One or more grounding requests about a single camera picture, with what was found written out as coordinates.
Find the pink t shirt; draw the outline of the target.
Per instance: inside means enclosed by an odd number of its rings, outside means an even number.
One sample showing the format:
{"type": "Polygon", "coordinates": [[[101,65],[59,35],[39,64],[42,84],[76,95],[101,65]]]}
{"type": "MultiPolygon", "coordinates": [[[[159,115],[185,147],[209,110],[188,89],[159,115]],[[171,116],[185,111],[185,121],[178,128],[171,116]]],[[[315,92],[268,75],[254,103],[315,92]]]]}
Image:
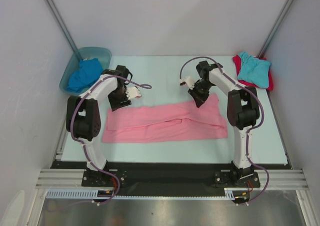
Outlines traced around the pink t shirt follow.
{"type": "Polygon", "coordinates": [[[217,94],[197,107],[194,101],[108,111],[104,143],[154,143],[228,137],[217,94]]]}

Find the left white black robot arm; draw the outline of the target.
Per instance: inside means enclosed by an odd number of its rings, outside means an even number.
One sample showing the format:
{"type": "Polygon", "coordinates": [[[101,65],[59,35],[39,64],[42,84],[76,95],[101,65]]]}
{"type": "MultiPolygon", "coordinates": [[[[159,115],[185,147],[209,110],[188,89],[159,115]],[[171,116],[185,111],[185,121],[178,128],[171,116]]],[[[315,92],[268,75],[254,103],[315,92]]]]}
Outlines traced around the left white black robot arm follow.
{"type": "Polygon", "coordinates": [[[99,105],[108,100],[112,111],[129,106],[127,84],[132,77],[126,66],[106,69],[88,90],[67,100],[66,129],[82,146],[86,167],[95,171],[93,180],[101,186],[109,183],[111,174],[105,169],[107,159],[95,142],[102,127],[99,105]]]}

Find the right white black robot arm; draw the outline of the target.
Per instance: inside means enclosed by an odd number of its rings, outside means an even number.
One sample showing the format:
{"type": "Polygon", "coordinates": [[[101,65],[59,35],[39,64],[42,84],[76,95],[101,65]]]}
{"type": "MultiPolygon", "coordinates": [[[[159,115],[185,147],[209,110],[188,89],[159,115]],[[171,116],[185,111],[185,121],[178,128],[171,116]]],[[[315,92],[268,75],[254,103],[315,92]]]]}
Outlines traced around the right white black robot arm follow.
{"type": "Polygon", "coordinates": [[[188,77],[185,81],[188,93],[199,108],[209,98],[209,89],[217,86],[227,96],[227,119],[234,129],[234,157],[231,162],[231,182],[243,186],[254,174],[251,160],[252,128],[260,117],[257,91],[246,87],[229,77],[219,63],[199,62],[196,70],[200,79],[194,81],[188,77]]]}

